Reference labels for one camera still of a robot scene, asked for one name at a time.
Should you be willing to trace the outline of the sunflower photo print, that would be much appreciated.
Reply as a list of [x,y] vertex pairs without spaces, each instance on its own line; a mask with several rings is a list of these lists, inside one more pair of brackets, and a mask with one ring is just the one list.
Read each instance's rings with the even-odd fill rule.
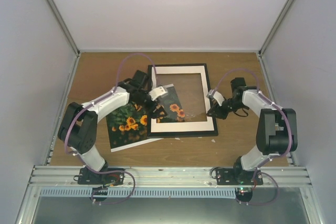
[[[160,113],[156,123],[181,123],[185,121],[185,113],[179,101],[175,86],[164,86],[168,94],[159,98],[159,105],[165,110]],[[111,152],[139,146],[156,141],[148,137],[148,122],[145,109],[131,102],[116,109],[106,116]]]

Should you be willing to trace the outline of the black picture frame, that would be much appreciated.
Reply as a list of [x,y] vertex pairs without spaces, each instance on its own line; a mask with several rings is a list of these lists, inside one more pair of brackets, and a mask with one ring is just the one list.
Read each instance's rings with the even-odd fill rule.
[[[149,65],[148,74],[150,81],[148,89],[151,90],[157,86],[163,86],[158,80],[160,74],[189,74],[199,73],[202,78],[203,93],[205,100],[206,113],[211,108],[212,102],[206,97],[210,91],[210,81],[208,76],[207,65],[205,63],[192,64],[172,64],[172,65],[157,65],[156,67]],[[157,124],[154,119],[148,123],[149,138],[169,138],[169,137],[203,137],[217,136],[218,129],[216,119],[207,116],[205,122],[182,122],[182,123],[160,123]]]

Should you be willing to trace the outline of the clear acrylic sheet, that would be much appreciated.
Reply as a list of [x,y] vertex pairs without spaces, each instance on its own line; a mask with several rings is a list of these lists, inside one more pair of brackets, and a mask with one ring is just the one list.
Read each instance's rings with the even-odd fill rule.
[[199,73],[160,74],[160,84],[169,93],[161,102],[167,112],[157,123],[182,123],[207,121],[202,78]]

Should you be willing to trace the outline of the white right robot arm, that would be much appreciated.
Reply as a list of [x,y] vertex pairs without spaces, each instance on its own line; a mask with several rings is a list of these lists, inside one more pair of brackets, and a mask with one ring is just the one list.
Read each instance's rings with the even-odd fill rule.
[[233,166],[233,180],[240,185],[251,179],[251,172],[275,158],[296,150],[297,120],[293,109],[285,109],[269,100],[256,86],[247,86],[244,78],[230,82],[232,97],[224,98],[217,90],[210,90],[207,98],[214,102],[207,115],[225,120],[239,109],[251,110],[258,118],[256,145],[239,157]]

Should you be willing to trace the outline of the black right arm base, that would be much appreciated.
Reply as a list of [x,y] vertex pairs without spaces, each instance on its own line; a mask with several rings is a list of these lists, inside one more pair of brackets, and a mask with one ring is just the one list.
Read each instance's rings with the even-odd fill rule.
[[264,183],[262,177],[254,175],[253,171],[235,168],[213,167],[209,174],[216,180],[217,185],[255,186]]

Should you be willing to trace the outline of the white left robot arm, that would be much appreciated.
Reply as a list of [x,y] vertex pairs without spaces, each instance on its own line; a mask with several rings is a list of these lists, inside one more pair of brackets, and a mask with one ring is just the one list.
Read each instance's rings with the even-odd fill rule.
[[166,96],[168,90],[163,86],[146,90],[149,79],[146,73],[138,70],[133,78],[118,81],[98,98],[82,104],[72,102],[67,106],[57,137],[63,141],[66,154],[78,156],[83,162],[96,184],[106,182],[110,173],[107,161],[95,146],[98,123],[103,118],[132,102],[142,106],[151,119],[166,115],[159,106],[159,98]]

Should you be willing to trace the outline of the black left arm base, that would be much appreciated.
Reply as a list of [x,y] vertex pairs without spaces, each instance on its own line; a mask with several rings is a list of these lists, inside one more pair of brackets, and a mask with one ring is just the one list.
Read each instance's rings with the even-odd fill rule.
[[122,185],[124,180],[123,168],[107,168],[104,172],[107,174],[98,174],[84,167],[80,169],[78,175],[73,177],[73,180],[79,185],[100,185],[100,186],[116,186]]

